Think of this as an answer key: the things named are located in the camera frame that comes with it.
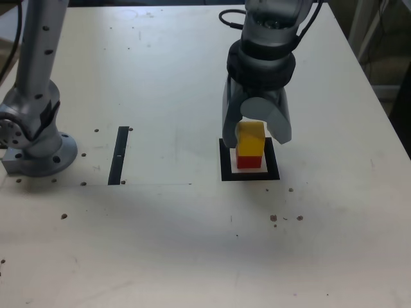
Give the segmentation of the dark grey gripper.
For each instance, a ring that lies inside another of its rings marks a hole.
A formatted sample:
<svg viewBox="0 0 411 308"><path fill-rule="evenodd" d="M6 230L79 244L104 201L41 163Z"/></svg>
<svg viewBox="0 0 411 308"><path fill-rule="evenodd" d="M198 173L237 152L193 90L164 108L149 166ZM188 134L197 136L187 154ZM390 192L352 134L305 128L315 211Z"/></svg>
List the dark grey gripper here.
<svg viewBox="0 0 411 308"><path fill-rule="evenodd" d="M227 148L236 147L236 127L243 117L265 122L271 136L280 144L292 139L292 126L284 88L248 88L228 76L222 99L222 139Z"/></svg>

